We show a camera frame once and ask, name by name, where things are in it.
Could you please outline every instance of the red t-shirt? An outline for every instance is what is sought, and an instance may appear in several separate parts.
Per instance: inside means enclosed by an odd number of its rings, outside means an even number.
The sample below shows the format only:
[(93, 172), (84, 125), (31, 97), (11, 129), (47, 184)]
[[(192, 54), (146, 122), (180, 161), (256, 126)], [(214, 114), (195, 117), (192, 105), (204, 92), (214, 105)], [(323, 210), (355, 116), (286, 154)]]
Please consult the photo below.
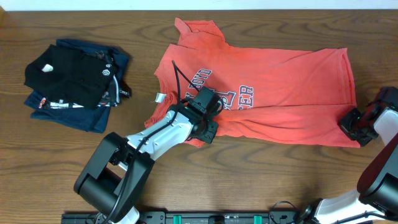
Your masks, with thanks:
[[(215, 117), (217, 136), (288, 144), (359, 147), (337, 122), (356, 107), (354, 79), (347, 49), (317, 52), (232, 47), (213, 21), (175, 20), (178, 45), (170, 44), (155, 75), (165, 100), (158, 104), (149, 127), (177, 102), (172, 60), (198, 87), (221, 96), (225, 108)], [(180, 78), (181, 97), (196, 89)], [(203, 142), (188, 142), (201, 146)]]

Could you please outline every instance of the pile of clothes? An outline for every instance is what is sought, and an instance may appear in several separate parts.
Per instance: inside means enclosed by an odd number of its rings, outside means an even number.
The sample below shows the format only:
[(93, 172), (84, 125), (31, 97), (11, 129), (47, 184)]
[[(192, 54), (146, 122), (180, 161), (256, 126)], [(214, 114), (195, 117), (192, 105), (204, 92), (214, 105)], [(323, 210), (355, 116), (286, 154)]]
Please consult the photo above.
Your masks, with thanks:
[(59, 39), (25, 70), (25, 85), (34, 89), (25, 105), (33, 119), (103, 133), (112, 106), (129, 98), (122, 85), (129, 57), (115, 47)]

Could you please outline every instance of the wood grain surface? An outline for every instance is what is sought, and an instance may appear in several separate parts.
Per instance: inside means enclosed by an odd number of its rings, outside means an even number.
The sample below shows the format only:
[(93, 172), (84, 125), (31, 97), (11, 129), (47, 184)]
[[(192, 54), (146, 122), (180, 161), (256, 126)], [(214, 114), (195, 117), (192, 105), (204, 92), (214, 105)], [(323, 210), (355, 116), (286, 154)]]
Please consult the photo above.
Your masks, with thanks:
[[(0, 27), (0, 223), (60, 223), (61, 214), (93, 211), (73, 184), (105, 134), (144, 129), (155, 108), (154, 76), (175, 17), (214, 20), (237, 47), (348, 48), (359, 108), (382, 86), (398, 86), (397, 11), (8, 12)], [(116, 45), (128, 52), (133, 96), (111, 110), (104, 134), (30, 119), (24, 70), (56, 39)], [(268, 210), (289, 200), (304, 207), (356, 187), (383, 148), (277, 144), (217, 137), (197, 149), (179, 145), (155, 164), (139, 207), (170, 211)]]

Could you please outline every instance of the folded clothing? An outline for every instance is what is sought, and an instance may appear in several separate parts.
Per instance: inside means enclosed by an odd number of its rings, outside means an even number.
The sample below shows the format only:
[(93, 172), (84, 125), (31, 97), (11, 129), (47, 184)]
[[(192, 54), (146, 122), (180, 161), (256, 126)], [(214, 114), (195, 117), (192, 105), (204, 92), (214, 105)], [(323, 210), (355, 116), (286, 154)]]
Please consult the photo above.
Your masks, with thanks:
[[(129, 57), (114, 47), (71, 39), (58, 39), (57, 46), (81, 50), (86, 54), (97, 55), (99, 58), (110, 57), (110, 60), (118, 67), (114, 76), (118, 82), (122, 80), (124, 71), (127, 69)], [(44, 98), (43, 94), (33, 91), (26, 99), (25, 104), (35, 109), (30, 115), (32, 119), (53, 121), (71, 128), (94, 133), (103, 133), (105, 131), (110, 107), (97, 106), (94, 110), (88, 108), (48, 109), (41, 103)]]
[(25, 70), (25, 85), (50, 101), (95, 109), (118, 68), (81, 50), (50, 45)]
[[(317, 52), (232, 47), (213, 21), (175, 20), (178, 45), (170, 44), (155, 75), (167, 94), (145, 126), (162, 119), (177, 102), (174, 68), (197, 87), (220, 95), (224, 111), (215, 117), (217, 136), (246, 136), (287, 144), (359, 147), (338, 120), (356, 107), (346, 49)], [(181, 96), (194, 86), (180, 79)], [(203, 142), (188, 142), (200, 147)]]

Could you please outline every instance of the green strip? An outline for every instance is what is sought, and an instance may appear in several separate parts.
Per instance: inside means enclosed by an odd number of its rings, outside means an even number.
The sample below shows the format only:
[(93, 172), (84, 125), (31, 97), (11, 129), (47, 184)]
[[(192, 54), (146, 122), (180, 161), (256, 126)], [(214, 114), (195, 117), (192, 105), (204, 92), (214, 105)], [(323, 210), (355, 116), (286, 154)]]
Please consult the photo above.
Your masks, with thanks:
[(254, 216), (254, 224), (262, 224), (262, 216), (255, 215)]
[(173, 224), (181, 224), (181, 215), (174, 215), (173, 216)]

